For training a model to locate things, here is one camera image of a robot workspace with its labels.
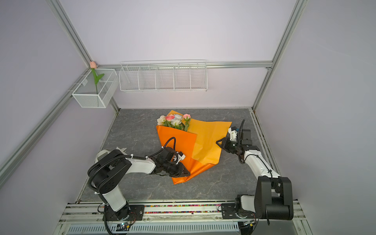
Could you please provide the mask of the orange wrapping paper sheet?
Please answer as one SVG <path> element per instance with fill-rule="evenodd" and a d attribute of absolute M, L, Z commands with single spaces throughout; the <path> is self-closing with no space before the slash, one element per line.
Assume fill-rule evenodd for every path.
<path fill-rule="evenodd" d="M 175 114 L 181 115 L 173 110 L 168 115 Z M 189 177 L 173 178 L 173 184 L 186 183 L 219 163 L 222 149 L 215 142 L 226 137 L 231 124 L 227 121 L 200 121 L 191 117 L 187 132 L 183 124 L 181 130 L 165 125 L 156 126 L 161 144 L 164 145 L 171 137 L 176 138 L 176 145 L 171 142 L 167 146 L 185 154 L 181 162 L 191 173 Z"/>

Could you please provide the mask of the light pink rose fake flower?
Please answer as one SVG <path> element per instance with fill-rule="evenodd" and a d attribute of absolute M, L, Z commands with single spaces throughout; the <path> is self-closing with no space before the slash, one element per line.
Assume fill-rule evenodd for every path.
<path fill-rule="evenodd" d="M 190 122 L 191 122 L 191 116 L 189 114 L 184 114 L 183 115 L 183 121 L 182 121 L 182 124 L 184 126 L 184 131 L 188 131 L 188 128 L 190 126 Z"/>

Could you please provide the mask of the white rose fake flower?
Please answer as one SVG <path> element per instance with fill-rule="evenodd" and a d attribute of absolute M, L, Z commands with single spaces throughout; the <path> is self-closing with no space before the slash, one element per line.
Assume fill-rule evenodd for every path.
<path fill-rule="evenodd" d="M 183 117 L 181 115 L 175 114 L 174 118 L 170 121 L 172 127 L 175 128 L 175 129 L 181 130 L 181 128 L 182 128 L 182 125 L 181 125 L 182 124 L 182 119 L 183 119 Z"/>

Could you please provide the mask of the dark pink rose fake flower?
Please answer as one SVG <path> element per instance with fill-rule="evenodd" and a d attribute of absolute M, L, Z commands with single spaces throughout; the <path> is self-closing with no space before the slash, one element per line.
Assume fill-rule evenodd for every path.
<path fill-rule="evenodd" d="M 175 115 L 168 115 L 165 117 L 164 125 L 168 127 L 174 127 L 175 126 Z"/>

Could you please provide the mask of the cream rose fake flower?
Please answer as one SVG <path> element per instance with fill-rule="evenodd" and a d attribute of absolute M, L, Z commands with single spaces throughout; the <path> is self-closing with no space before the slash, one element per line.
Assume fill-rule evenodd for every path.
<path fill-rule="evenodd" d="M 165 124 L 165 118 L 166 118 L 166 116 L 160 116 L 160 117 L 157 119 L 157 124 L 158 124 L 158 125 L 161 125 L 161 126 L 164 126 L 164 124 Z"/>

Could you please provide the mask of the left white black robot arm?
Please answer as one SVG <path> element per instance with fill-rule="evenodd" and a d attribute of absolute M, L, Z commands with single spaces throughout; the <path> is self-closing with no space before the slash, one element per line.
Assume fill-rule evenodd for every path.
<path fill-rule="evenodd" d="M 137 219 L 142 211 L 129 206 L 118 186 L 122 178 L 131 173 L 188 177 L 191 173 L 182 163 L 184 159 L 183 152 L 177 152 L 171 147 L 163 147 L 157 153 L 145 157 L 126 155 L 118 148 L 113 151 L 102 150 L 87 172 L 87 185 L 104 202 L 106 216 L 112 215 L 115 220 Z"/>

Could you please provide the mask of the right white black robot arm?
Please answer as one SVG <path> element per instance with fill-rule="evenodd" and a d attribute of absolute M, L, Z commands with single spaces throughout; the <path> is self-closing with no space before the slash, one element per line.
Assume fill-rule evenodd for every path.
<path fill-rule="evenodd" d="M 236 154 L 241 164 L 248 165 L 257 186 L 254 195 L 238 195 L 233 209 L 222 205 L 224 217 L 240 219 L 292 220 L 294 217 L 292 182 L 278 174 L 263 158 L 257 146 L 241 144 L 225 137 L 216 144 L 228 153 Z"/>

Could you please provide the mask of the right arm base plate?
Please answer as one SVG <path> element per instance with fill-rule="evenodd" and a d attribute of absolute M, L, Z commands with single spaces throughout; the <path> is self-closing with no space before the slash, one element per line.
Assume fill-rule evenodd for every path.
<path fill-rule="evenodd" d="M 257 219 L 256 212 L 246 210 L 236 203 L 222 203 L 219 207 L 223 219 Z"/>

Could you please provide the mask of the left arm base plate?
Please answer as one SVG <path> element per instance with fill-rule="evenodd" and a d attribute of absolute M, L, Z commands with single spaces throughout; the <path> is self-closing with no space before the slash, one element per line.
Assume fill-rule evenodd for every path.
<path fill-rule="evenodd" d="M 145 205 L 141 204 L 126 205 L 118 212 L 113 211 L 110 206 L 105 206 L 104 215 L 106 216 L 106 221 L 141 221 L 143 220 L 144 211 Z"/>

